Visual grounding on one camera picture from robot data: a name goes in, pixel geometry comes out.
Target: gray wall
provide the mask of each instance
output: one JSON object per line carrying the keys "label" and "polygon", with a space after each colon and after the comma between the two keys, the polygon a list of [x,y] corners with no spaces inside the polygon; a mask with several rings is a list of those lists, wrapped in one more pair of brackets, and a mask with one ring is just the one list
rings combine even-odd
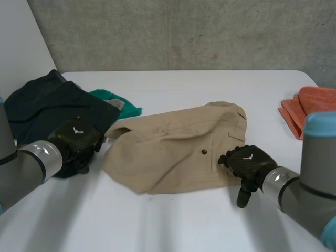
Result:
{"label": "gray wall", "polygon": [[333,0],[28,0],[66,71],[295,69],[335,86]]}

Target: green towel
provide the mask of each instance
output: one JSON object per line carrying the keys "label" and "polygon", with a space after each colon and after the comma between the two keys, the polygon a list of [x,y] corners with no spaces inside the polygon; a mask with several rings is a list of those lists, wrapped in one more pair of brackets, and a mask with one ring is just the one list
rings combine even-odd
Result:
{"label": "green towel", "polygon": [[89,92],[90,94],[102,99],[102,100],[112,100],[112,99],[119,99],[123,102],[125,102],[125,106],[120,111],[120,115],[118,119],[124,119],[128,117],[137,117],[141,115],[142,108],[135,107],[132,103],[130,103],[128,100],[126,100],[123,97],[117,96],[114,93],[111,93],[108,90],[104,89],[96,89],[94,91]]}

